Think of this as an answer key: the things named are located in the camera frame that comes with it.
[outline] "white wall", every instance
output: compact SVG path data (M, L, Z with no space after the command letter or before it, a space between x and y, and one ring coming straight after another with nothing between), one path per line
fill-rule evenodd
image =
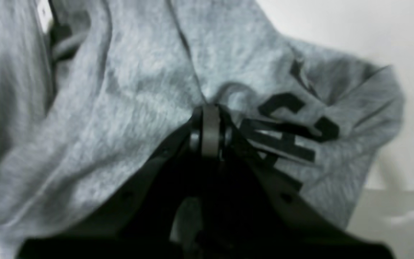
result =
M258 3L286 35L395 66L407 98L405 125L373 166L349 231L414 259L414 0Z

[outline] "gray hoodie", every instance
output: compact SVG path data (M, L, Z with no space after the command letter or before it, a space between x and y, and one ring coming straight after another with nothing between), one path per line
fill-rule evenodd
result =
M250 141L340 228L399 131L391 67L283 36L252 0L54 0L55 44L37 2L0 0L4 259L87 217L204 103L272 137Z

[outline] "black object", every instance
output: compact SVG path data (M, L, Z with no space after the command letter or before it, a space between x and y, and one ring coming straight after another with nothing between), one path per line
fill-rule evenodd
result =
M300 187L267 166L225 108L205 106L95 213L58 236L28 240L19 256L187 258L168 239L179 205L197 196L204 259L393 258L386 246L328 223L300 198Z

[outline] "heather gray fabric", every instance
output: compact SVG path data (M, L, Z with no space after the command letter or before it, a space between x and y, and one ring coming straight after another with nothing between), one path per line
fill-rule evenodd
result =
M289 92L305 106L275 110L272 120L337 124L334 141L296 138L314 162L268 151L286 157L276 168L304 182L304 199L341 228L378 148L399 131L403 97L390 67L282 36L252 0L54 4L73 35L50 47L36 0L0 0L4 259L26 238L57 234L93 212L205 102L226 105L240 126L270 120L258 106ZM55 60L79 44L74 58ZM189 208L178 225L189 225Z

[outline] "gray sweatshirt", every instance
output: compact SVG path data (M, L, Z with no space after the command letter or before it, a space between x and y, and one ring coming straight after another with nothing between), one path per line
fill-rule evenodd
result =
M252 0L54 0L72 31L55 44L37 2L0 0L4 259L87 217L204 103L273 138L250 135L340 228L399 131L391 67L283 36Z

